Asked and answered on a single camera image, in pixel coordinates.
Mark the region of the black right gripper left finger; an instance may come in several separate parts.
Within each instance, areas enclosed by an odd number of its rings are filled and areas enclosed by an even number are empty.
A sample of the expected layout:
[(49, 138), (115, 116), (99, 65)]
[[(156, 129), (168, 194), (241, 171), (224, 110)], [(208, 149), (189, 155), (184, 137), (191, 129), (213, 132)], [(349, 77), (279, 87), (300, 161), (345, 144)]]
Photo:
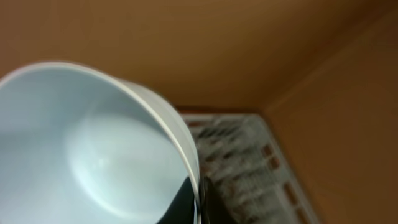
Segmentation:
[(193, 224), (195, 196), (187, 177), (158, 224)]

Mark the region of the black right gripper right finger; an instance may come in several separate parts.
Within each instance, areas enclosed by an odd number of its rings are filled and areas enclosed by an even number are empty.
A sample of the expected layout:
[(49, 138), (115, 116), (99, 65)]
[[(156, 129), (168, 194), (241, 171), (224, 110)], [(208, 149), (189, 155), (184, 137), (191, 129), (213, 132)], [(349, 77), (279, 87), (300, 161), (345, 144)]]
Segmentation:
[(201, 178), (200, 210), (202, 224), (238, 224), (207, 176)]

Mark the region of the light blue small bowl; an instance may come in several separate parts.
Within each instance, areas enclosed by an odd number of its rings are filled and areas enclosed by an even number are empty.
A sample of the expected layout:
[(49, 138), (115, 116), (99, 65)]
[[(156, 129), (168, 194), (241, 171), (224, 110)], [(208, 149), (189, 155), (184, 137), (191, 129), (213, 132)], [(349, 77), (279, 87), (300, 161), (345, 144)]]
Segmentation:
[(1, 79), (1, 222), (158, 223), (197, 149), (182, 116), (141, 85), (73, 63)]

